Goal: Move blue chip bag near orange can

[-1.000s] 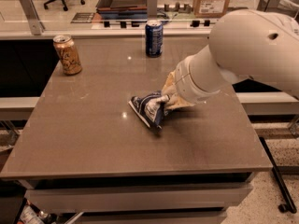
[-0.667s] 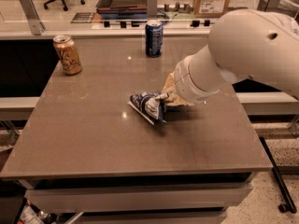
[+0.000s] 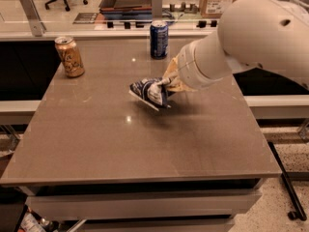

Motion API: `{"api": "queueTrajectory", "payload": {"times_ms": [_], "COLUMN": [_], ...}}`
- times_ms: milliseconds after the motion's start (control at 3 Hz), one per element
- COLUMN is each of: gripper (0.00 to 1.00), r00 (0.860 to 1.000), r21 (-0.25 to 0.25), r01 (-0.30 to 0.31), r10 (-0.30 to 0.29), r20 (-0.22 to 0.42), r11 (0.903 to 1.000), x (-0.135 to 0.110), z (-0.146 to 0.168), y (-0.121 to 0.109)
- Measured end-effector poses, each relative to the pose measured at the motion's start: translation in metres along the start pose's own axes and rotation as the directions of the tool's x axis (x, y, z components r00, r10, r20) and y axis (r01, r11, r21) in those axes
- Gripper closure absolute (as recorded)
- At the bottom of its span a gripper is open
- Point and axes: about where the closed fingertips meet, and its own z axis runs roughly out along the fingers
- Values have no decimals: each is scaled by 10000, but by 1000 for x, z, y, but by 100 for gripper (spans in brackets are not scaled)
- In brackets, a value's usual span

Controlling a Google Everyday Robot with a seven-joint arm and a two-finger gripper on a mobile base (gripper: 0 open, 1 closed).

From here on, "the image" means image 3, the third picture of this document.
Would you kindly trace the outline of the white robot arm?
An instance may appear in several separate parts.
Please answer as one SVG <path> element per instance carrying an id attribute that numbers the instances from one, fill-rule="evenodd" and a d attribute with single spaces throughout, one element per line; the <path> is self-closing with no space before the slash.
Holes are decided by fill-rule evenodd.
<path id="1" fill-rule="evenodd" d="M 170 91 L 201 90 L 254 68 L 309 85 L 309 14 L 278 0 L 237 0 L 216 30 L 185 45 L 163 76 Z"/>

